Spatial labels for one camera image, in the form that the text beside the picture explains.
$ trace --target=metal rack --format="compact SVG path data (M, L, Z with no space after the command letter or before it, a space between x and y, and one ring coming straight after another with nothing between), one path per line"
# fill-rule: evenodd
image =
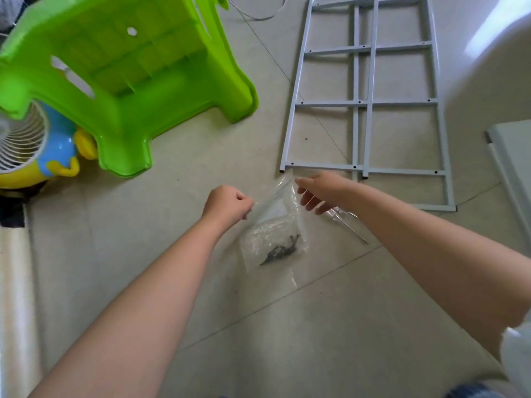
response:
M390 44L377 45L377 31L378 31L378 9L379 6L409 6L419 4L422 13L424 14L424 22L426 23L426 32L428 33L428 40L417 43L408 44ZM344 46L328 49L314 49L306 50L308 42L309 25L311 21L312 11L325 9L330 7L340 6L354 6L354 45ZM360 7L373 8L372 19L372 39L370 44L360 44ZM398 51L414 51L427 49L431 51L432 71L433 71L433 87L434 97L429 99L374 99L374 76L375 76L375 61L376 53L378 52L398 52ZM297 95L299 85L301 83L301 73L304 58L308 56L330 55L330 54L353 54L353 99L352 100L305 100L297 102ZM370 53L369 75L368 75L368 97L367 99L360 99L360 53ZM295 85L293 88L293 96L291 98L291 106L289 110L288 126L286 129L286 138L284 140L284 148L282 150L282 162L280 164L280 171L284 172L286 167L310 167L314 169L327 170L345 170L362 173L363 179L367 179L370 173L387 173L387 174L407 174L415 176L437 176L442 177L444 181L445 205L431 205L431 204L415 204L416 207L423 210L431 211L455 211L454 190L452 187L452 172L450 167L450 154L448 152L448 137L446 132L446 124L444 122L444 108L442 102L438 99L439 95L439 55L437 51L437 41L435 37L435 24L433 19L433 7L431 0L341 0L341 1L320 1L309 0L308 12L306 14L306 23L304 26L304 35L301 43L301 51L298 58L297 75L295 77ZM437 125L439 133L439 146L442 156L442 169L434 170L417 170L417 169L394 169L390 167L370 167L370 152L371 152L371 130L372 130L372 116L373 107L375 106L434 106L436 108ZM295 109L298 108L336 108L348 107L352 108L353 114L353 137L352 137L352 163L351 164L328 164L316 162L291 162L288 161L289 142L291 139L291 132L293 130L293 121L295 117ZM358 158L358 137L359 137L359 108L367 110L367 120L365 127L365 143L363 145L363 162L359 162Z

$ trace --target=tile floor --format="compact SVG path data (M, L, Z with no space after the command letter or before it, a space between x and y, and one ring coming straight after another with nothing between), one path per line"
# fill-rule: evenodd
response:
M257 15L282 3L234 1ZM506 17L506 30L476 56L488 45L481 34L496 33L482 31L483 23L504 22L488 17L507 11L503 3L510 1L434 0L459 208L443 217L525 253L483 133L497 122L530 118L522 80L529 78L528 20L510 25ZM154 167L141 176L122 180L85 162L79 177L50 184L31 204L46 369L199 217L211 188L232 184L259 200L273 186L306 2L288 0L265 22L246 22L234 8L220 11L235 58L260 97L253 116L230 125L211 109L155 139ZM523 6L516 9L522 16ZM312 44L349 43L348 10L314 16ZM362 13L362 39L371 36L371 16ZM384 10L379 21L382 44L420 36L415 8ZM376 94L430 91L422 54L391 57L378 57ZM361 60L363 79L368 66ZM305 67L302 98L349 96L347 59ZM349 117L342 109L298 114L290 156L348 162ZM438 164L432 112L379 110L373 131L372 163ZM442 199L438 179L371 175L367 182L412 203ZM234 245L241 228L222 239L161 396L437 397L461 381L500 372L363 226L356 225L368 246L335 223L305 220L310 253L252 274Z

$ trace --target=pile of screws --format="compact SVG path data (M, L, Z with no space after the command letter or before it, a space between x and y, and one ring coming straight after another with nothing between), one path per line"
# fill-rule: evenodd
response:
M271 250L267 254L267 258L260 265L268 264L276 260L282 260L283 258L288 257L291 254L295 253L297 251L296 244L297 244L297 241L299 240L299 237L301 237L300 234L298 234L296 237L290 236L289 238L291 239L291 246L289 247L277 245L275 248L273 248L273 250Z

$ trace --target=clear plastic bag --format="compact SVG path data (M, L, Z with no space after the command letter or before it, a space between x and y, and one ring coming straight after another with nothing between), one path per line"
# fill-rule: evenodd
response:
M284 176L274 195L253 209L250 224L240 236L248 272L307 251L301 210L296 185L291 177Z

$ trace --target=person's left hand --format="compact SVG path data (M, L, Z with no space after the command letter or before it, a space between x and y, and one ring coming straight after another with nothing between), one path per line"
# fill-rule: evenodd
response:
M236 187L219 186L210 192L201 218L213 221L226 232L241 219L247 219L253 204L253 199Z

